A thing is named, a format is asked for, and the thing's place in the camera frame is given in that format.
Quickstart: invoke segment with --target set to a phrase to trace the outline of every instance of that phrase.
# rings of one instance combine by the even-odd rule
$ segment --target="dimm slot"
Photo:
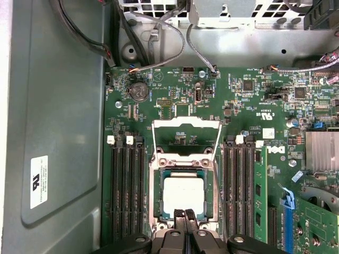
[[[255,155],[255,148],[253,147],[254,144],[246,144],[246,183],[245,183],[245,190],[246,190],[246,235],[249,237],[253,237],[254,235],[254,155]]]
[[[228,190],[228,234],[236,233],[236,148],[227,148],[228,163],[227,165],[227,190]]]
[[[245,147],[237,148],[237,232],[245,234],[246,214],[245,214]]]

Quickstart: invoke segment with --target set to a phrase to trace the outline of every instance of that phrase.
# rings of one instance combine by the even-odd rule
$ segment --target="screw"
[[[137,242],[145,242],[145,238],[140,237],[140,238],[137,238],[136,241]]]
[[[297,161],[296,160],[290,160],[288,162],[288,166],[290,166],[290,167],[295,167],[296,165],[297,165]]]
[[[200,77],[200,78],[204,78],[205,76],[206,76],[206,72],[203,71],[203,70],[201,70],[201,71],[199,72],[199,77]]]
[[[210,161],[209,161],[208,159],[203,159],[203,160],[201,161],[201,163],[202,163],[203,166],[206,167],[206,166],[209,165]]]
[[[164,166],[164,165],[166,165],[166,163],[167,163],[167,160],[166,160],[166,159],[160,159],[160,160],[159,160],[159,165],[160,165],[160,166]]]
[[[243,243],[245,241],[242,237],[234,237],[234,240],[239,243]]]
[[[115,107],[116,108],[122,108],[122,102],[121,101],[116,101],[115,102]]]
[[[207,236],[207,233],[205,231],[198,231],[198,235],[201,237]]]

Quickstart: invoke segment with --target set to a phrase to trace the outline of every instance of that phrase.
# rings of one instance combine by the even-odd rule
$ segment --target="label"
[[[263,139],[274,139],[274,128],[263,128]]]
[[[31,209],[47,201],[48,156],[31,159]]]

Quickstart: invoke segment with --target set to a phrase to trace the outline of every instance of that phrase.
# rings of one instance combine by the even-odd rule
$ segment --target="black cable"
[[[144,46],[141,44],[139,38],[136,36],[133,29],[128,24],[126,17],[123,13],[123,10],[120,8],[119,0],[114,0],[114,2],[117,7],[117,11],[119,13],[120,19],[121,19],[122,27],[125,29],[125,32],[137,53],[141,66],[148,66],[149,62],[148,62],[148,58],[147,58]]]
[[[306,14],[309,12],[309,10],[312,8],[311,6],[310,7],[297,7],[297,6],[292,6],[289,2],[289,0],[283,0],[284,3],[286,4],[286,6],[296,12],[296,13],[300,13],[300,14]]]
[[[79,41],[82,45],[87,47],[92,52],[102,56],[106,59],[109,66],[114,66],[114,61],[111,56],[110,50],[107,45],[96,42],[88,38],[84,33],[80,31],[80,29],[74,24],[71,18],[68,16],[64,5],[63,0],[49,0],[49,3],[52,7],[53,12],[57,16],[58,20],[61,22],[66,31],[77,41]]]
[[[117,66],[121,66],[120,52],[119,52],[119,33],[120,33],[120,16],[115,4],[111,5],[111,18],[110,18],[110,45],[112,55]]]

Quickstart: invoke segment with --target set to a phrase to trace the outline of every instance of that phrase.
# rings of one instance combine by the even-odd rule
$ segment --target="chip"
[[[305,99],[306,97],[306,89],[304,87],[296,87],[295,88],[295,98],[296,99]]]
[[[244,80],[243,90],[244,90],[244,92],[252,92],[253,91],[253,81],[252,80]]]
[[[255,185],[255,194],[261,196],[261,186],[259,184]]]
[[[261,216],[258,213],[255,214],[255,222],[258,224],[258,226],[261,225]]]
[[[232,110],[231,110],[230,108],[226,108],[226,109],[224,110],[224,115],[225,115],[225,116],[231,116],[231,115],[232,115]]]

